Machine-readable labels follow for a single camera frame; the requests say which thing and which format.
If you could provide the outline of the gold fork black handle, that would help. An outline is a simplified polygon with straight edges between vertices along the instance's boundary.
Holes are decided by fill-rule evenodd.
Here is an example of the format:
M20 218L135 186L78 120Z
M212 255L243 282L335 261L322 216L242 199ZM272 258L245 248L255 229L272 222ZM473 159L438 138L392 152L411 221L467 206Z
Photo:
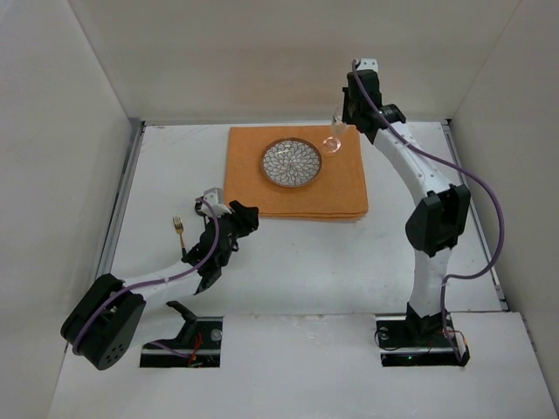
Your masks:
M183 255L183 257L185 257L187 255L187 251L186 251L186 246L185 246L185 242L184 242L184 239L183 239L184 228L183 228L182 219L179 216L173 216L172 221L173 221L173 224L174 224L176 234L179 236L182 255Z

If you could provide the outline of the clear wine glass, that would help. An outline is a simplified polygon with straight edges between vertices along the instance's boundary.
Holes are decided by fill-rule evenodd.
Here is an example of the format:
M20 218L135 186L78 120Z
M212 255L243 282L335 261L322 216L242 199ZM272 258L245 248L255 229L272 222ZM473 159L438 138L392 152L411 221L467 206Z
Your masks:
M342 106L338 106L334 110L330 120L330 134L321 143L321 152L325 156L334 155L342 148L342 136L349 128L349 126L343 122L342 116Z

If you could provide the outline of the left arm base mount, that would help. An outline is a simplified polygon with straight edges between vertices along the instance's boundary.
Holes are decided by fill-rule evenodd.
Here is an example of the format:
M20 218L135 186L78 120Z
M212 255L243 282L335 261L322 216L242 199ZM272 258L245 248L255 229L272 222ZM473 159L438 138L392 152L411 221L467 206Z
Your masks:
M185 323L170 340L141 349L140 368L218 368L221 362L223 317L201 317Z

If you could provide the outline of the orange cloth napkin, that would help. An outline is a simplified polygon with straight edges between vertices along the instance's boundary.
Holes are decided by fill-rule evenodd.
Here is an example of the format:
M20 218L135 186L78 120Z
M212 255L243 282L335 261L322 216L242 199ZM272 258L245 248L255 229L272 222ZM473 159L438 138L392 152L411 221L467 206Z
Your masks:
M282 138L301 138L320 152L331 135L329 126L233 127L224 177L224 199L257 207L261 216L310 220L356 220L369 211L360 136L349 128L341 147L324 154L317 177L308 185L286 188L264 175L265 150Z

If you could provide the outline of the patterned ceramic plate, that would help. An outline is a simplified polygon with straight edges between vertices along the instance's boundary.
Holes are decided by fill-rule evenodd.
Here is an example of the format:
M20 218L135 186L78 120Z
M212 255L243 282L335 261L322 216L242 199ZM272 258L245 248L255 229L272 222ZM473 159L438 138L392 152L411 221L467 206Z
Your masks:
M313 182L322 169L320 151L297 137L280 138L264 150L260 168L265 178L283 188L300 188Z

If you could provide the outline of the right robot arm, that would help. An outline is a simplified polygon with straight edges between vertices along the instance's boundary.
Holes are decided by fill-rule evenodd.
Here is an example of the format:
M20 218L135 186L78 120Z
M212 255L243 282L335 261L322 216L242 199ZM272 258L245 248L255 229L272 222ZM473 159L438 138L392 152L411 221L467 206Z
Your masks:
M399 108L383 105L376 71L354 70L347 80L343 122L364 134L390 162L415 205L404 226L414 250L415 271L403 322L403 344L423 346L443 330L443 280L452 248L466 227L471 193L431 164Z

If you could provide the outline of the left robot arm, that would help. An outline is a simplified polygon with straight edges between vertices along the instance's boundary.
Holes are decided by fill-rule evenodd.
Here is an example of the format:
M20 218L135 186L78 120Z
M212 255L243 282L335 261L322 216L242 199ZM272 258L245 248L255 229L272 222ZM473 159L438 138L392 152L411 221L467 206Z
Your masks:
M204 231L178 262L140 277L105 273L94 280L60 329L74 354L100 371L112 367L133 343L142 315L161 306L176 309L183 328L174 339L152 337L150 344L174 354L173 344L189 338L196 317L178 300L209 290L238 251L239 239L259 227L258 208L224 203L214 189L196 199L195 210L204 218Z

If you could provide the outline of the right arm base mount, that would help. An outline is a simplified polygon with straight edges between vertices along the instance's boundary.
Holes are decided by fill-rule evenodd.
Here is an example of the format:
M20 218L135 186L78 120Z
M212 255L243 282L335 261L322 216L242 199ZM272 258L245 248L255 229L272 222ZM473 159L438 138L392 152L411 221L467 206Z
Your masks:
M404 315L376 317L374 339L383 367L465 367L471 359L465 335L453 327L447 316L446 328L416 337Z

